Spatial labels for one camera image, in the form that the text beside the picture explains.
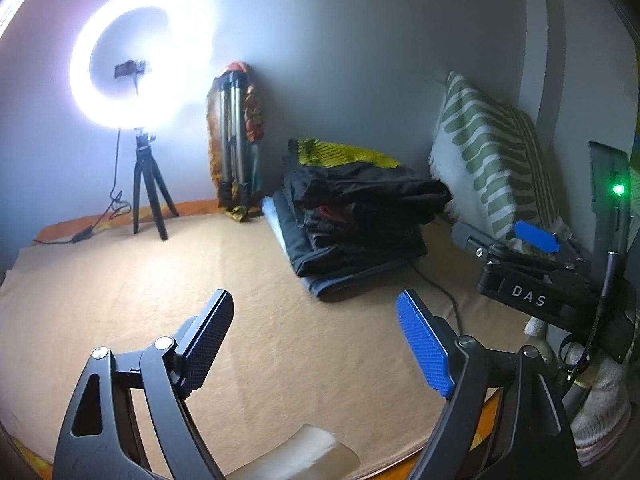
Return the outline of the right hand in white glove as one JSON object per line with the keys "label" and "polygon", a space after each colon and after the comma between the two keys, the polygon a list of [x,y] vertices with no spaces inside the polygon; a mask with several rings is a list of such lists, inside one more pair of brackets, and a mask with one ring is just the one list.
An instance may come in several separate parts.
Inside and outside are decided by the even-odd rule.
{"label": "right hand in white glove", "polygon": [[574,385],[587,391],[570,420],[576,453],[583,467],[594,464],[620,440],[631,418],[629,363],[614,361],[599,351]]}

